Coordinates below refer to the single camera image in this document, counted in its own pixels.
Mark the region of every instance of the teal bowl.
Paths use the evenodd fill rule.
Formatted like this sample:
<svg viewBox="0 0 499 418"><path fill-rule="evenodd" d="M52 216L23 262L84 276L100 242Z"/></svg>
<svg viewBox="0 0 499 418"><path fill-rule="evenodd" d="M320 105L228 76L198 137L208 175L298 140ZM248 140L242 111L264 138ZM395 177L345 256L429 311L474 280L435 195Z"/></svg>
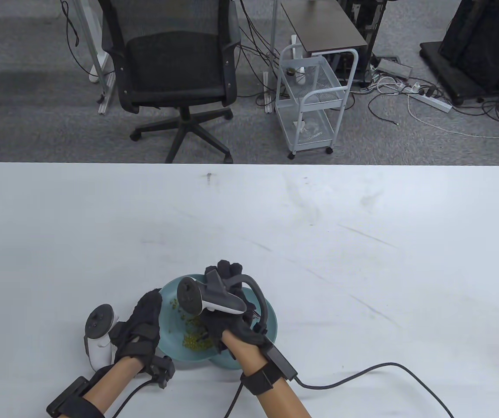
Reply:
<svg viewBox="0 0 499 418"><path fill-rule="evenodd" d="M205 276L202 274L188 274L189 277L193 277L197 281L205 283ZM162 308L160 310L160 315L158 316L158 323L160 325L160 341L158 342L158 348L166 356L169 356L173 360L179 362L195 363L202 362L205 360L210 360L216 366L230 370L241 370L241 366L238 361L234 360L230 355L228 350L223 351L221 354L218 353L216 348L211 347L205 351L193 351L189 348L184 347L184 336L186 333L186 319L192 318L191 315L185 312L178 311L172 308L171 301L177 299L177 287L180 280L185 277L178 277L170 282L168 282L161 290L160 295L162 295ZM257 302L257 297L255 293L249 289L249 287L244 287L243 292L247 300L256 306L256 311L261 314L261 307ZM267 337L272 342L277 339L278 333L278 323L277 315L273 310L273 307L268 300L268 319L267 319Z"/></svg>
<svg viewBox="0 0 499 418"><path fill-rule="evenodd" d="M253 303L257 307L255 310L259 315L261 315L261 307L257 302L257 297L255 296L255 293L251 289L249 289L249 287L244 287L243 291L247 300ZM265 299L265 301L267 302L267 308L269 312L269 315L267 317L267 337L272 342L275 342L277 340L277 334L278 334L277 315L275 314L275 310L273 309L269 301L267 299ZM253 324L251 324L251 326L255 325L257 322L258 320L254 319ZM234 360L232 358L228 350L224 350L220 354L211 357L210 361L211 363L221 368L226 368L229 370L241 370L240 364L238 363L237 360Z"/></svg>
<svg viewBox="0 0 499 418"><path fill-rule="evenodd" d="M197 281L204 282L205 276L202 274L189 274ZM172 308L171 301L177 298L178 283L185 277L178 277L167 283L160 289L162 295L162 308L158 316L158 324L160 325L160 341L158 348L166 356L172 360L181 362L201 362L209 360L212 356L216 356L218 351L211 347L205 351L193 351L190 348L184 347L184 336L186 333L185 320L192 318L188 313L180 313L178 307Z"/></svg>

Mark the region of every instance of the white vr controller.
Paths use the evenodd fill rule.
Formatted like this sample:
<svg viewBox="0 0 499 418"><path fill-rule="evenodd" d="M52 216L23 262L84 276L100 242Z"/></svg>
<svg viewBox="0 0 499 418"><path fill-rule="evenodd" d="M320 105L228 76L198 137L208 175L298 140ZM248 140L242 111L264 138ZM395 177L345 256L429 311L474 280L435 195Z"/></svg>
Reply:
<svg viewBox="0 0 499 418"><path fill-rule="evenodd" d="M108 333L117 322L118 316L106 303L94 309L85 323L85 352L94 371L112 364L112 344Z"/></svg>

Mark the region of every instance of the white metal cart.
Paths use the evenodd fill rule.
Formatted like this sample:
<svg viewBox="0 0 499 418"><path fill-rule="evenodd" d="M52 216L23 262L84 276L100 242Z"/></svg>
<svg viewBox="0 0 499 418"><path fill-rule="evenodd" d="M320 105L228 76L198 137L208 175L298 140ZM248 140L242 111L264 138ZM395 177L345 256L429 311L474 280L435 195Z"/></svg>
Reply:
<svg viewBox="0 0 499 418"><path fill-rule="evenodd" d="M352 48L325 52L326 54L347 52L353 55L347 85L341 86L322 55L284 59L287 51L293 48L303 49L303 46L291 44L282 50L275 100L276 113L290 149L288 158L294 159L297 151L314 148L325 148L327 154L331 154L352 86L358 53ZM286 87L289 97L281 100L282 85ZM334 129L325 109L339 110Z"/></svg>

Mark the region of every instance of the chair base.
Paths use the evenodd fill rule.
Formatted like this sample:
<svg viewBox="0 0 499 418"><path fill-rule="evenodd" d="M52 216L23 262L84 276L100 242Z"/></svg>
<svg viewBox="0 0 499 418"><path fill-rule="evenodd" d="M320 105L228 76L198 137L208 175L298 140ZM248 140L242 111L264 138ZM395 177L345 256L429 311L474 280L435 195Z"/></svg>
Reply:
<svg viewBox="0 0 499 418"><path fill-rule="evenodd" d="M168 129L177 129L178 132L176 133L176 137L174 138L174 142L172 143L172 148L170 148L168 156L166 157L166 163L169 164L174 161L174 157L176 157L176 154L180 149L180 146L184 141L187 133L192 132L200 137L203 141L205 141L209 145L212 145L218 151L222 152L224 154L225 164L234 163L228 147L218 139L216 139L214 136L212 136L206 129L204 129L200 125L203 122L207 122L219 117L224 117L224 119L227 120L232 119L234 117L234 114L232 113L230 108L196 113L194 115L189 112L188 107L181 107L179 108L179 110L180 116L177 118L166 119L136 127L130 135L131 140L139 141L143 132L168 131Z"/></svg>

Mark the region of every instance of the chair wheel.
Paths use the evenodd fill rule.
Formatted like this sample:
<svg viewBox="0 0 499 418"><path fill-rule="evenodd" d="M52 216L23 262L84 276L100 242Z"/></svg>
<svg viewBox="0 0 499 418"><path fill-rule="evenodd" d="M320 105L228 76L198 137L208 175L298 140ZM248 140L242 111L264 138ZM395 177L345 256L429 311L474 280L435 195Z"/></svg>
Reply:
<svg viewBox="0 0 499 418"><path fill-rule="evenodd" d="M133 131L130 135L130 140L137 142L141 139L141 132Z"/></svg>

